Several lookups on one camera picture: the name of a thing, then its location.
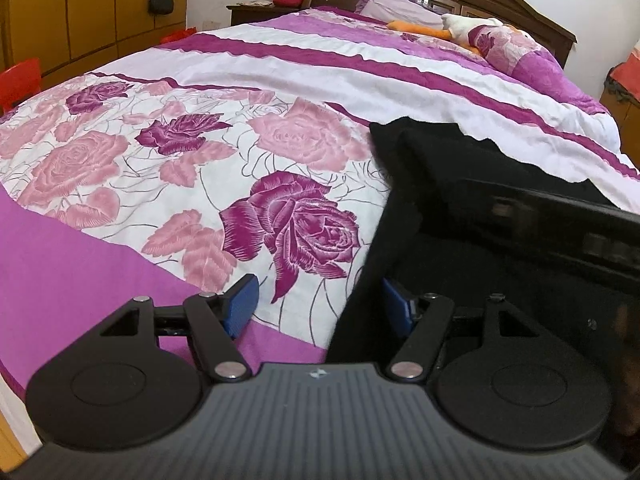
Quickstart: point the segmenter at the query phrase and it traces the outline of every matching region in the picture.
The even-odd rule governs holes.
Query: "red cloth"
[[[640,52],[637,48],[629,54],[626,62],[614,69],[611,77],[625,87],[633,97],[640,100]]]

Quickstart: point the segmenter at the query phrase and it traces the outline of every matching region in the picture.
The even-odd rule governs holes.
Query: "bedspread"
[[[320,360],[386,202],[368,124],[401,116],[457,122],[640,212],[640,176],[609,114],[337,9],[196,34],[31,98],[0,119],[0,180],[23,208],[127,246],[196,288],[256,274],[252,326],[271,335],[245,338],[255,362],[271,355],[260,341],[278,346],[281,335],[302,345],[282,358]],[[15,321],[11,308],[0,304],[0,316]],[[19,383],[103,316],[97,309],[30,359]],[[12,344],[28,354],[39,337]],[[0,344],[11,374],[7,351]]]

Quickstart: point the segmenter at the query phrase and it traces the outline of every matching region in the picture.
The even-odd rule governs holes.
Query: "round pad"
[[[491,444],[557,449],[595,438],[607,419],[604,378],[569,347],[504,338],[455,359],[436,383],[447,415]]]
[[[113,339],[85,352],[71,347],[32,377],[27,409],[45,440],[84,450],[138,446],[194,410],[201,386],[193,367],[159,348]]]
[[[498,370],[491,381],[495,393],[517,406],[546,406],[566,393],[566,381],[547,366],[511,365]]]

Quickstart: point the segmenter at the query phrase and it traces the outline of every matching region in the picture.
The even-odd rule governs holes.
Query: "nightstand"
[[[297,7],[259,7],[249,5],[229,5],[226,8],[231,11],[231,25],[266,22],[300,10]]]
[[[619,101],[617,96],[605,89],[600,102],[607,107],[620,130],[622,153],[640,167],[640,104],[635,100]]]

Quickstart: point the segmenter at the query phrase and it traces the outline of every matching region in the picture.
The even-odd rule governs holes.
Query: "pink rose print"
[[[28,142],[37,142],[53,128],[62,116],[64,108],[56,106],[35,116],[16,128],[0,128],[0,158],[12,158]]]
[[[67,142],[76,134],[76,132],[80,129],[80,126],[85,126],[86,124],[95,121],[107,110],[108,107],[103,106],[91,112],[83,112],[81,114],[78,114],[73,119],[63,121],[58,126],[56,126],[56,129],[53,131],[53,135],[54,137],[56,137],[56,140],[58,142]]]
[[[229,158],[237,150],[225,142],[208,140],[195,152],[183,153],[177,160],[160,166],[160,180],[177,186],[193,187],[196,183],[196,164]]]
[[[91,192],[84,204],[73,204],[66,211],[49,211],[46,216],[57,218],[73,229],[82,230],[110,224],[120,211],[120,199],[113,189],[99,187]]]
[[[195,209],[176,213],[146,240],[142,252],[152,256],[178,253],[202,229],[201,218],[201,213]]]
[[[208,227],[198,231],[182,256],[184,279],[207,292],[221,292],[238,261],[222,250],[224,231]]]
[[[82,112],[92,112],[102,106],[107,99],[116,97],[128,97],[127,90],[133,85],[128,85],[121,81],[109,83],[99,83],[97,85],[88,86],[79,92],[69,96],[66,99],[66,107],[72,115],[81,114]]]
[[[47,206],[78,186],[96,186],[120,173],[113,159],[129,146],[124,136],[88,132],[54,148],[33,170],[33,179],[17,199],[22,206]]]
[[[160,116],[163,117],[177,117],[185,113],[184,105],[178,100],[171,100],[165,104],[162,108],[147,114],[131,114],[123,115],[122,122],[125,124],[142,124],[150,119],[157,119]]]
[[[149,95],[166,95],[171,90],[171,85],[167,81],[157,81],[155,83],[149,83],[144,85],[140,91],[141,92],[149,92]]]
[[[251,105],[267,105],[275,97],[276,92],[271,90],[246,90],[243,88],[230,88],[223,90],[218,95],[221,99],[230,101],[242,101],[248,99]]]
[[[356,216],[325,195],[331,188],[306,176],[277,171],[251,188],[251,195],[220,213],[223,249],[241,262],[254,259],[264,244],[273,254],[275,294],[287,294],[300,269],[323,278],[344,278],[338,266],[353,261],[360,247]]]
[[[348,160],[370,157],[366,142],[340,122],[340,115],[302,98],[282,117],[269,113],[247,123],[260,136],[258,147],[312,170],[343,171]]]
[[[158,148],[160,155],[190,152],[199,149],[205,142],[199,137],[204,132],[229,128],[231,124],[220,122],[222,114],[187,114],[173,119],[169,124],[154,121],[136,137],[142,146]]]

